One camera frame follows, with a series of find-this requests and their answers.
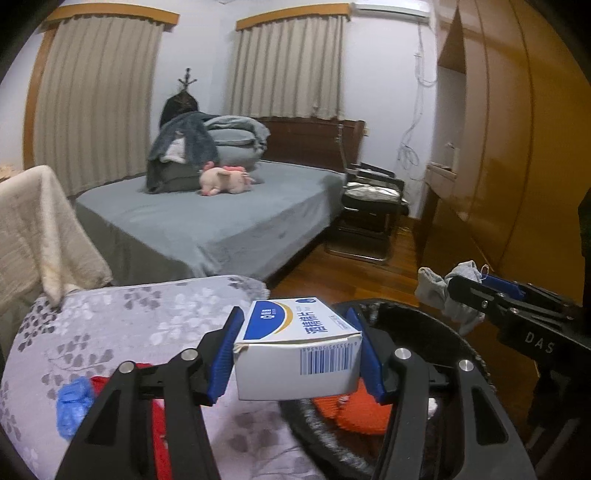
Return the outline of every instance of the chair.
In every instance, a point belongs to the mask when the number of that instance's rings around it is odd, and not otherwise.
[[[391,254],[390,238],[401,215],[408,215],[404,182],[383,168],[366,163],[349,168],[342,145],[342,125],[336,139],[347,175],[341,202],[343,213],[330,228],[325,249],[340,257],[386,263]]]

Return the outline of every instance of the cream blanket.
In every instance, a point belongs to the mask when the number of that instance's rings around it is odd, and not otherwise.
[[[39,283],[56,306],[73,290],[110,281],[50,167],[0,183],[0,316]]]

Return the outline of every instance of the metal screw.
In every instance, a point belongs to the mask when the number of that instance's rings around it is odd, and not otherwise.
[[[394,352],[394,355],[396,355],[400,360],[408,360],[412,353],[408,348],[397,348]]]
[[[458,366],[464,370],[464,372],[471,372],[472,370],[474,370],[474,364],[472,362],[470,362],[469,360],[460,360],[460,362],[458,363]]]
[[[188,362],[195,360],[198,356],[199,353],[194,348],[187,348],[186,350],[183,350],[181,353],[181,358]]]
[[[120,371],[122,374],[128,374],[128,373],[132,372],[132,371],[134,370],[134,368],[135,368],[135,365],[134,365],[134,363],[133,363],[133,362],[126,361],[126,362],[123,362],[123,363],[122,363],[122,364],[119,366],[119,371]]]

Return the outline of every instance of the blanket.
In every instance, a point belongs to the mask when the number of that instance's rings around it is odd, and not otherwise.
[[[50,167],[34,167],[0,183],[0,205],[0,319],[39,284],[57,306],[73,290],[111,281],[107,263]],[[7,334],[5,325],[0,332]]]
[[[262,123],[247,116],[223,115],[205,121],[205,128],[217,130],[222,128],[233,128],[252,132],[255,136],[254,149],[261,158],[267,149],[267,138],[271,133]]]

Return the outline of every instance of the red cloth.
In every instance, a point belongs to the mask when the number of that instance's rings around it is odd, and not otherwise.
[[[392,405],[378,404],[361,379],[357,391],[351,395],[314,398],[312,402],[322,415],[335,420],[343,430],[366,435],[384,435],[392,410]]]
[[[136,364],[139,368],[151,367],[150,364]],[[90,383],[98,395],[109,381],[108,377],[92,377]],[[170,457],[166,444],[166,419],[164,409],[156,401],[152,401],[152,442],[154,445],[154,463],[158,480],[173,480],[173,473],[170,467]]]

